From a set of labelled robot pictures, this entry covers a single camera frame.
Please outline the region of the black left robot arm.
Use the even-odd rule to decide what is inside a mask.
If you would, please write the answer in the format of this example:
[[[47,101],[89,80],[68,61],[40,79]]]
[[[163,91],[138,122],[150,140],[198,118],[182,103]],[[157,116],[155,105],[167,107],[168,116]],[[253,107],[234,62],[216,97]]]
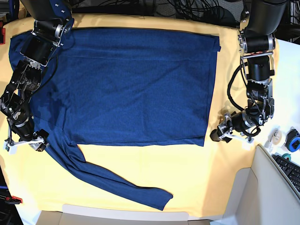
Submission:
[[[272,76],[275,74],[273,51],[276,47],[274,32],[284,14],[286,0],[254,0],[251,2],[249,21],[240,30],[240,64],[235,69],[227,87],[227,96],[239,112],[226,113],[223,121],[214,129],[210,138],[214,142],[230,142],[239,139],[234,131],[251,143],[259,135],[261,127],[274,115]],[[247,106],[241,107],[231,96],[235,77],[241,73],[246,86]]]

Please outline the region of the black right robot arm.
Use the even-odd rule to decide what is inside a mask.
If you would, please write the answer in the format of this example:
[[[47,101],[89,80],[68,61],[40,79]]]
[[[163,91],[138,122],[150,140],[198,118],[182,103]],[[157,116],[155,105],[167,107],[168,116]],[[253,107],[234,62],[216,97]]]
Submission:
[[[49,134],[43,129],[34,130],[30,100],[46,85],[42,80],[47,65],[51,59],[58,58],[57,49],[63,46],[75,21],[68,0],[23,0],[22,4],[35,21],[20,51],[23,59],[0,97],[0,111],[8,123],[4,149],[9,152],[25,144],[36,151],[48,146]]]

